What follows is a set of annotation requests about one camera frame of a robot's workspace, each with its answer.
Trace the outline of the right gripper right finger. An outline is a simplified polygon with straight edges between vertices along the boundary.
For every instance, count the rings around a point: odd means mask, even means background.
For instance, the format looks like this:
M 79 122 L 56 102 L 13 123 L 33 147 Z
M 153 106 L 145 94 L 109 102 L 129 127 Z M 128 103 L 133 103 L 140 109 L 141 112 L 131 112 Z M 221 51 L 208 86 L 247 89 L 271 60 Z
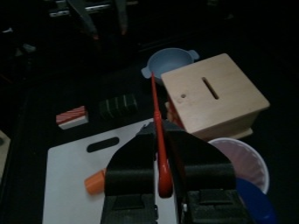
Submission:
M 168 121 L 164 134 L 179 224 L 249 224 L 228 158 Z

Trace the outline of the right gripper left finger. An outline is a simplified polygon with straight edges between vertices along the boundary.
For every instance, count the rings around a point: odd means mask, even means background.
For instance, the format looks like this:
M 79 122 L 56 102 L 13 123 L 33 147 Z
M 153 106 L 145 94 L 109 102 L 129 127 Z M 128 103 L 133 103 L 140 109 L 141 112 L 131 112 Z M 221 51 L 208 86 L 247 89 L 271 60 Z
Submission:
M 108 162 L 101 224 L 156 224 L 155 137 L 149 122 Z

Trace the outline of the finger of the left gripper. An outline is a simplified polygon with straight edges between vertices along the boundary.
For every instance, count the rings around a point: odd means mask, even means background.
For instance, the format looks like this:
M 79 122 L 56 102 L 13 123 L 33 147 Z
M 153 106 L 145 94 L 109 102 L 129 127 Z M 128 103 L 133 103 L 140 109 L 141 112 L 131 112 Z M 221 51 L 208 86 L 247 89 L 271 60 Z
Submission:
M 127 34 L 127 0 L 115 0 L 120 33 Z
M 97 28 L 85 9 L 84 0 L 67 0 L 69 12 L 76 14 L 83 24 L 84 32 L 93 38 L 99 38 Z

